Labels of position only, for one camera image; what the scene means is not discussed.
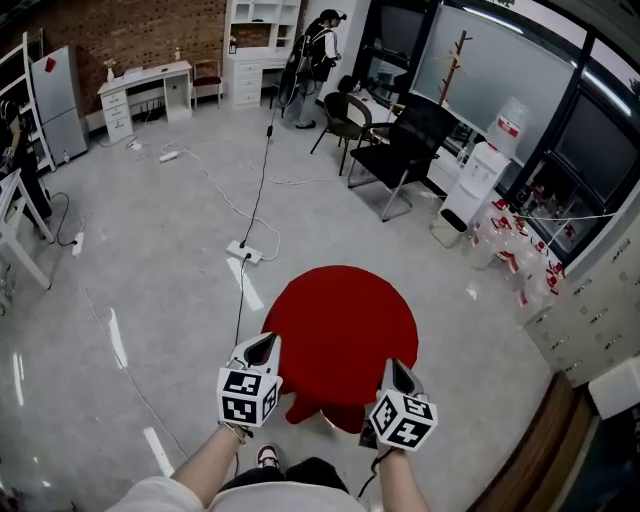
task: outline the black chair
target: black chair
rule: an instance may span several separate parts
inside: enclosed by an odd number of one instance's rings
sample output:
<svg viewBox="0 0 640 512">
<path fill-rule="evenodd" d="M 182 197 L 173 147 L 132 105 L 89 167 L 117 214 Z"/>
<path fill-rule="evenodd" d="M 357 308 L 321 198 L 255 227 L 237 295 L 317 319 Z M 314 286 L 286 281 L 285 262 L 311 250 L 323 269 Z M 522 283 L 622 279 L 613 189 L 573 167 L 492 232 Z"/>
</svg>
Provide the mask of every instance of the black chair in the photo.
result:
<svg viewBox="0 0 640 512">
<path fill-rule="evenodd" d="M 407 103 L 394 123 L 374 123 L 365 127 L 367 131 L 388 129 L 388 144 L 360 147 L 361 137 L 358 147 L 351 151 L 353 162 L 347 174 L 347 186 L 354 188 L 380 180 L 391 192 L 391 199 L 381 215 L 382 222 L 404 215 L 413 208 L 411 201 L 401 194 L 400 187 L 426 178 L 431 161 L 438 158 L 436 151 L 458 123 L 450 112 L 426 98 L 413 96 Z M 375 178 L 352 183 L 356 161 Z M 396 196 L 406 202 L 409 209 L 387 217 Z"/>
<path fill-rule="evenodd" d="M 329 132 L 337 137 L 340 137 L 338 141 L 338 147 L 344 140 L 344 152 L 342 153 L 342 163 L 340 164 L 340 173 L 342 176 L 342 168 L 344 167 L 344 161 L 347 158 L 347 151 L 349 149 L 349 141 L 358 140 L 363 135 L 363 128 L 354 123 L 347 117 L 349 110 L 349 104 L 356 107 L 364 116 L 364 126 L 371 124 L 371 112 L 362 101 L 352 96 L 351 94 L 345 94 L 342 92 L 331 92 L 324 98 L 324 112 L 327 115 L 327 127 L 320 134 L 320 137 L 311 148 L 311 154 L 318 147 L 324 134 Z M 365 133 L 364 140 L 370 140 L 370 136 Z"/>
</svg>

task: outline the bracelet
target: bracelet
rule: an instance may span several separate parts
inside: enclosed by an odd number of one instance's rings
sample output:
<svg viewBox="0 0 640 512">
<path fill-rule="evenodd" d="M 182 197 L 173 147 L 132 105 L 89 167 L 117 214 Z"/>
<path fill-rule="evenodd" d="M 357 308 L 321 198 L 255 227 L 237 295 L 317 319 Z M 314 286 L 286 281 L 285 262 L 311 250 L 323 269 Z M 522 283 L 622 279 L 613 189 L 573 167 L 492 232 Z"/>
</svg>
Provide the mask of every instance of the bracelet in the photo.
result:
<svg viewBox="0 0 640 512">
<path fill-rule="evenodd" d="M 233 432 L 236 437 L 238 438 L 238 441 L 240 441 L 240 444 L 242 446 L 244 446 L 245 444 L 247 444 L 247 441 L 245 441 L 245 436 L 249 436 L 249 437 L 253 437 L 253 433 L 249 430 L 249 429 L 245 429 L 242 428 L 240 425 L 231 425 L 230 423 L 227 423 L 225 421 L 219 421 L 218 422 L 219 425 L 224 425 L 225 427 L 227 427 L 229 430 L 231 430 L 231 432 Z M 236 427 L 239 428 L 240 430 L 242 430 L 242 432 L 244 433 L 244 436 L 241 435 L 237 430 Z"/>
</svg>

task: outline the red tabletop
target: red tabletop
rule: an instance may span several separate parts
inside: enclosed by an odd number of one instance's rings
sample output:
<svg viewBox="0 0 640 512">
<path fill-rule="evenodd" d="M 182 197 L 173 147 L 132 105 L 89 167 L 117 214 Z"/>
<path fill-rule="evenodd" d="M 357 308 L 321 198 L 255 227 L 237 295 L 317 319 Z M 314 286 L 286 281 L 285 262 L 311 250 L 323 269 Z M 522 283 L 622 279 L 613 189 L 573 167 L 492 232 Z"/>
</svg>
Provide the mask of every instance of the red tabletop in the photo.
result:
<svg viewBox="0 0 640 512">
<path fill-rule="evenodd" d="M 384 279 L 355 267 L 319 267 L 291 281 L 267 315 L 263 332 L 282 338 L 287 413 L 299 423 L 322 411 L 359 433 L 364 405 L 374 402 L 387 358 L 412 367 L 418 332 L 409 306 Z"/>
</svg>

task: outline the white marker cube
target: white marker cube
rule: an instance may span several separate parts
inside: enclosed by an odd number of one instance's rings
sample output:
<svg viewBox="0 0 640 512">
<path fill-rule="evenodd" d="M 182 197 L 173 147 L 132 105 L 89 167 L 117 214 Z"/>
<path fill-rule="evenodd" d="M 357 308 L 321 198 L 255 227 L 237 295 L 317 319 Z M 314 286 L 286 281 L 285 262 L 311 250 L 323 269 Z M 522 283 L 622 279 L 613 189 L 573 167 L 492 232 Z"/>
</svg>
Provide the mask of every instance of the white marker cube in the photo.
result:
<svg viewBox="0 0 640 512">
<path fill-rule="evenodd" d="M 387 389 L 369 415 L 383 444 L 416 451 L 438 424 L 436 406 Z"/>
<path fill-rule="evenodd" d="M 260 427 L 278 404 L 282 378 L 247 370 L 220 368 L 218 415 L 220 421 Z"/>
</svg>

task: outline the gray refrigerator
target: gray refrigerator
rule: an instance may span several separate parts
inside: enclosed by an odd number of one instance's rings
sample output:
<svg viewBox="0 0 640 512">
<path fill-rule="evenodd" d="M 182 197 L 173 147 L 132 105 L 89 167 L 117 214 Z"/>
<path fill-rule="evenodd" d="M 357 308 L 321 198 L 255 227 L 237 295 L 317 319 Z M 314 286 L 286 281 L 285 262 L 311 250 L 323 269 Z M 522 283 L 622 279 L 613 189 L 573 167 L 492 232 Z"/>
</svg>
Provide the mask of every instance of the gray refrigerator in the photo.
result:
<svg viewBox="0 0 640 512">
<path fill-rule="evenodd" d="M 31 65 L 33 90 L 44 136 L 56 164 L 84 153 L 88 133 L 78 111 L 76 55 L 65 46 Z"/>
</svg>

